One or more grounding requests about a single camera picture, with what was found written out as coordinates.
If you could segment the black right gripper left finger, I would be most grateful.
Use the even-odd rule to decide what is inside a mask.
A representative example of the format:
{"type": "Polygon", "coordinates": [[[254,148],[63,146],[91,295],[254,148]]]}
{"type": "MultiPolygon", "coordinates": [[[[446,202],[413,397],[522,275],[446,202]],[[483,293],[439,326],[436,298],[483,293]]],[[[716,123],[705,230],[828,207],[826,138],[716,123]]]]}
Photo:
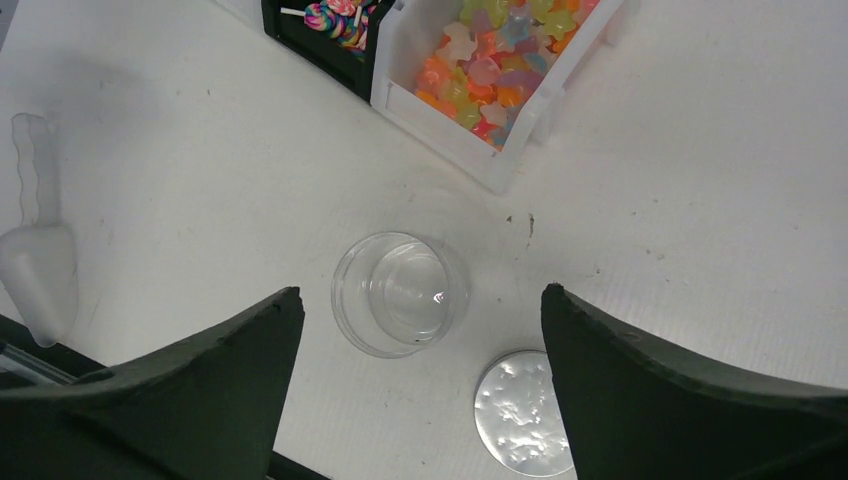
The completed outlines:
{"type": "Polygon", "coordinates": [[[1,389],[5,479],[302,479],[274,450],[305,323],[296,287],[66,385],[1,389]]]}

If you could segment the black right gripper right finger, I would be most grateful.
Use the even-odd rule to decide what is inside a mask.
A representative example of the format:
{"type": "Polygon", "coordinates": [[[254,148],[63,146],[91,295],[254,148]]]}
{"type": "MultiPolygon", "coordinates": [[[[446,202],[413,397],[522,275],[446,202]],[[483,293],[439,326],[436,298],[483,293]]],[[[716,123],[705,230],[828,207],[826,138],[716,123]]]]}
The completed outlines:
{"type": "Polygon", "coordinates": [[[548,285],[541,327],[581,479],[843,479],[847,393],[732,366],[548,285]]]}

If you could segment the translucent plastic scoop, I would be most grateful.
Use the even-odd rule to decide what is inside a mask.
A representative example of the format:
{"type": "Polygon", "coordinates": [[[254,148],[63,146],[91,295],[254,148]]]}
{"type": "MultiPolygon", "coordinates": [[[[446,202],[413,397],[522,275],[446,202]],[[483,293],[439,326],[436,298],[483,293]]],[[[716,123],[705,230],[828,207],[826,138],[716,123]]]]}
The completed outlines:
{"type": "Polygon", "coordinates": [[[78,314],[76,246],[62,219],[60,168],[48,121],[11,119],[22,224],[1,236],[1,282],[37,345],[63,340],[78,314]]]}

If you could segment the clear jar lid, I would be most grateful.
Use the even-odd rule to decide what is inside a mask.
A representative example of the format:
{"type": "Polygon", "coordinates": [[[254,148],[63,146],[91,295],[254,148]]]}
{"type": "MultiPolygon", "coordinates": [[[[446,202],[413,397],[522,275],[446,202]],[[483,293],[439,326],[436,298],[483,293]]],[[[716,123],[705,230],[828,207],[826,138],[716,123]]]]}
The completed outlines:
{"type": "Polygon", "coordinates": [[[477,382],[473,411],[483,445],[505,468],[536,479],[575,470],[546,352],[495,359],[477,382]]]}

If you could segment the clear plastic jar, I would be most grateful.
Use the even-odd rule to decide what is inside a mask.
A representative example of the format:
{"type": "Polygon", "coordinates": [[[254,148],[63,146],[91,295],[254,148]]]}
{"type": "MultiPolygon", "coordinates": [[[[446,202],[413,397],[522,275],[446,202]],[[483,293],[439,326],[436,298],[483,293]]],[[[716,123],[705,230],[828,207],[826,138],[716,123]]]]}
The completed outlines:
{"type": "Polygon", "coordinates": [[[382,359],[411,356],[441,340],[467,312],[471,278],[451,246],[426,236],[369,235],[341,257],[330,287],[344,337],[382,359]]]}

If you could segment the white star candy bin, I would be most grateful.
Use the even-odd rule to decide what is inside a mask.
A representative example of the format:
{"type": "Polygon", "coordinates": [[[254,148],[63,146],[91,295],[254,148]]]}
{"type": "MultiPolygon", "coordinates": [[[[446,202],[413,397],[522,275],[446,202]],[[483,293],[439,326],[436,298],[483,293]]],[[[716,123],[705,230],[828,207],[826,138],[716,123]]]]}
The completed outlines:
{"type": "Polygon", "coordinates": [[[635,1],[398,1],[370,35],[371,105],[492,192],[544,143],[568,80],[635,1]]]}

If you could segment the black swirl lollipop bin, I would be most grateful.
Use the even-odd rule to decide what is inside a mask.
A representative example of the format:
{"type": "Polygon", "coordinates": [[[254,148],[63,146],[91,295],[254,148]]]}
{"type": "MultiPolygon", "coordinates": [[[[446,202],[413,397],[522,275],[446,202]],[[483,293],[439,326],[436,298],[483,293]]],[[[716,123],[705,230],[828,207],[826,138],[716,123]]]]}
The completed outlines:
{"type": "Polygon", "coordinates": [[[363,49],[345,48],[339,38],[309,28],[297,15],[281,12],[282,8],[303,10],[313,1],[261,1],[265,33],[287,47],[350,90],[365,102],[370,101],[377,40],[380,24],[395,1],[375,1],[369,15],[363,49]]]}

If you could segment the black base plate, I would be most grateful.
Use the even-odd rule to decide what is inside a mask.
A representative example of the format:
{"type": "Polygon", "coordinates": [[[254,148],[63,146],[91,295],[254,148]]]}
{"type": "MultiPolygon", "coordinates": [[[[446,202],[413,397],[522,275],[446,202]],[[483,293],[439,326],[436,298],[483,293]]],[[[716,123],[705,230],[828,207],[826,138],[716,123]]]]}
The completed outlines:
{"type": "Polygon", "coordinates": [[[29,330],[1,316],[1,389],[35,385],[66,385],[103,365],[56,344],[40,347],[29,330]]]}

